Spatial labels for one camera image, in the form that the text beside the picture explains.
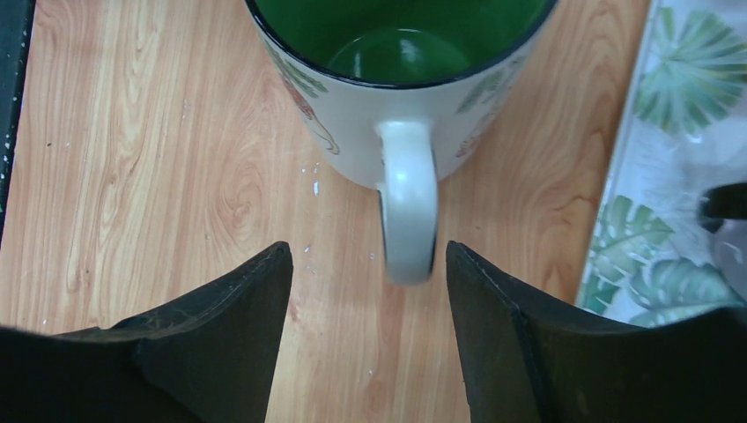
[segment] dark green rim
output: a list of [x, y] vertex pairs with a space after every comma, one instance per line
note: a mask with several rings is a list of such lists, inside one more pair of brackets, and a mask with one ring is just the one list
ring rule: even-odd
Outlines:
[[280, 38], [280, 36], [275, 32], [275, 30], [272, 29], [270, 24], [264, 19], [264, 16], [260, 12], [259, 6], [257, 6], [256, 0], [245, 0], [245, 2], [255, 22], [262, 29], [262, 31], [265, 34], [267, 34], [267, 37], [270, 38], [270, 40], [272, 40], [272, 42], [274, 42], [278, 47], [280, 47], [286, 54], [290, 55], [291, 57], [295, 58], [299, 62], [303, 63], [312, 71], [319, 72], [326, 77], [333, 78], [338, 81], [346, 82], [348, 84], [366, 86], [369, 88], [382, 88], [382, 89], [387, 89], [387, 90], [415, 90], [419, 88], [430, 88], [432, 86], [450, 84], [452, 82], [456, 82], [456, 81], [460, 81], [465, 78], [469, 78], [472, 75], [475, 75], [477, 73], [490, 69], [496, 64], [501, 63], [504, 60], [506, 60], [507, 57], [512, 55], [521, 46], [526, 44], [526, 42], [529, 41], [529, 39], [531, 39], [536, 34], [537, 31], [539, 31], [539, 28], [541, 28], [542, 25], [547, 20], [547, 18], [550, 17], [552, 10], [555, 9], [556, 4], [558, 4], [558, 0], [547, 0], [547, 3], [545, 3], [544, 8], [542, 10], [542, 13], [540, 13], [539, 17], [535, 19], [535, 21], [529, 27], [529, 30], [527, 30], [526, 33], [522, 34], [519, 38], [517, 38], [514, 44], [511, 45], [511, 48], [507, 48], [505, 51], [503, 51], [500, 55], [494, 57], [492, 60], [481, 63], [477, 66], [472, 66], [471, 68], [467, 70], [463, 70], [462, 72], [459, 72], [456, 75], [449, 77], [449, 78], [438, 78], [438, 79], [426, 80], [423, 82], [416, 82], [416, 83], [391, 84], [391, 83], [380, 83], [380, 82], [375, 82], [375, 81], [368, 81], [362, 78], [346, 77], [345, 75], [336, 73], [323, 66], [320, 66], [318, 64], [311, 62], [306, 57], [304, 57], [301, 53], [294, 50], [293, 48], [291, 48], [291, 46], [285, 43], [285, 41], [283, 41], [283, 39]]

